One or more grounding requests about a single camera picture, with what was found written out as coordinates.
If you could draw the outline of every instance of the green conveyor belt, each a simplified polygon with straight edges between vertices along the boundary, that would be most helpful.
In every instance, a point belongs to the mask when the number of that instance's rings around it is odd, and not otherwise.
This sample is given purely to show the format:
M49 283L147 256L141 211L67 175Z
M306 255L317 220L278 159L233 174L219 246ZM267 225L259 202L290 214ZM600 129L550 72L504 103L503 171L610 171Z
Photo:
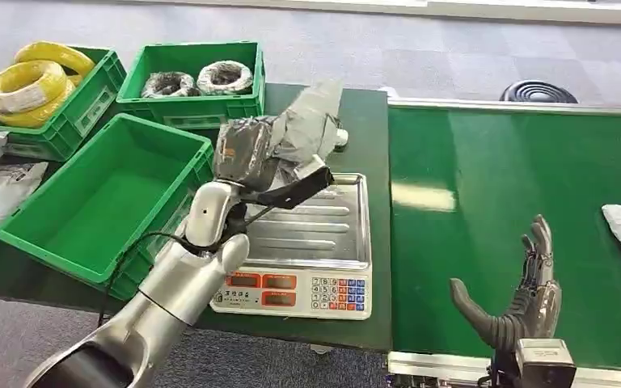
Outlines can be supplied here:
M501 313L522 270L520 235L542 213L563 309L556 336L579 366L621 367L621 114L391 106L394 349L489 356L450 302L463 279Z

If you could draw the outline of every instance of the floor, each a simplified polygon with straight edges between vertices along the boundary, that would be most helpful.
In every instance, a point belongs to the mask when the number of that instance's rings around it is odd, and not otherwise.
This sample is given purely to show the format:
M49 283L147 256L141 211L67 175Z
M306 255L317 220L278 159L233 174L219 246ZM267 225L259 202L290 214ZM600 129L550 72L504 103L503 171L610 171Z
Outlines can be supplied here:
M353 87L391 86L402 96L495 100L511 82L539 78L581 103L621 105L621 27L0 0L0 69L34 40L113 47L126 68L144 44L258 40L270 82L341 78ZM0 388L21 385L94 320L89 313L0 302ZM381 387L381 367L382 356L368 352L317 356L305 344L194 331L155 386Z

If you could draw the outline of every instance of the empty green crate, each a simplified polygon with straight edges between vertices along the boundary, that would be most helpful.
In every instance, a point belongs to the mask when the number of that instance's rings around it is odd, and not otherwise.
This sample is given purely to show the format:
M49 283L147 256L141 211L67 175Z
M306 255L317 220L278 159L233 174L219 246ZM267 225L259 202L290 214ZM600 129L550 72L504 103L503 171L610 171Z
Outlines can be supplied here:
M0 131L10 133L6 154L64 162L115 100L126 75L117 54L106 48L70 47L86 54L96 66L41 127L9 127L0 122Z
M213 178L210 141L119 114L0 225L0 239L105 289L122 252L173 232ZM129 252L111 295L132 297L166 238Z
M197 79L207 65L226 60L243 63L251 69L254 77L251 94L141 98L151 73L181 71ZM117 102L123 112L173 128L196 131L215 140L223 121L262 115L264 93L263 53L255 42L152 44L137 56L118 92Z

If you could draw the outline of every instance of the black cable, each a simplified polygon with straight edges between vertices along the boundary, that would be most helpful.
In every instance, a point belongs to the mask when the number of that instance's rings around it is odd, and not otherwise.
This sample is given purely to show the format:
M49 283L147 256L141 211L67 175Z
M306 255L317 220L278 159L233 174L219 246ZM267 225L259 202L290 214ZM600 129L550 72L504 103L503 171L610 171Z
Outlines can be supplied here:
M274 206L270 205L267 208L259 211L258 213L254 214L253 216L249 217L248 219L246 219L244 221L244 226L249 226L253 221L263 217L265 214L267 214L272 209L274 209Z
M272 210L273 207L274 206L270 205L266 207L265 209L261 210L260 212L258 212L257 214L253 215L252 217L248 218L247 220L244 221L244 226L248 226L253 221L263 217L266 213ZM106 305L108 304L108 297L110 297L113 283L115 283L116 278L120 275L120 269L122 268L123 264L125 264L125 261L127 260L128 253L130 253L134 248L136 248L137 245L139 245L139 243L142 240L144 240L144 238L147 238L150 236L165 236L168 238L172 238L179 245L181 245L185 250L187 250L189 253L192 253L192 254L196 254L198 251L203 251L204 249L208 250L207 247L206 248L197 247L194 244L187 241L186 238L182 238L175 234L169 234L169 233L163 233L163 232L144 233L141 237L134 240L134 242L130 244L129 247L125 251L122 252L122 254L120 255L120 258L118 259L116 263L116 267L113 268L111 277L108 279L108 284L106 285L105 293L103 294L103 300L101 301L101 307L99 308L99 319L96 322L97 327L101 327L101 325L104 324L104 315L106 314Z
M108 304L108 297L110 296L111 288L113 287L113 283L116 281L116 278L118 277L118 275L120 275L120 269L122 268L122 265L127 260L128 253L130 253L131 250L136 248L137 245L139 245L139 243L143 239L145 239L147 237L150 237L150 236L165 236L165 237L172 238L173 240L178 242L182 247L185 247L185 248L186 247L189 247L189 248L193 248L194 247L193 244L191 244L189 241L187 241L186 238L181 238L180 236L177 236L175 234L169 234L169 233L163 233L163 232L148 232L148 233L144 233L141 237L139 237L136 240L134 240L134 242L125 251L122 252L122 254L120 255L120 258L118 259L118 261L116 263L116 267L113 268L113 272L111 273L111 277L108 280L108 284L106 285L106 291L105 291L105 294L103 295L103 300L101 301L101 307L99 308L99 320L96 323L97 327L101 327L101 325L104 324L104 315L106 314L106 304Z

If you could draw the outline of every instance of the silver robotic arm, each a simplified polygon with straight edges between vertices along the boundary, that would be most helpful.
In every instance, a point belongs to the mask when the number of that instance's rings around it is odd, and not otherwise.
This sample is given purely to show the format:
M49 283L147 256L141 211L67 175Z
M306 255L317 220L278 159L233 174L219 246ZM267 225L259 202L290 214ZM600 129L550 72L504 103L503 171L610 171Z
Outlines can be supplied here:
M186 239L199 247L220 241L226 215L240 202L239 186L210 182L194 196ZM245 234L229 237L215 252L194 255L172 249L118 314L72 348L37 368L26 387L140 388L156 370L187 325L198 320L228 272L247 258Z

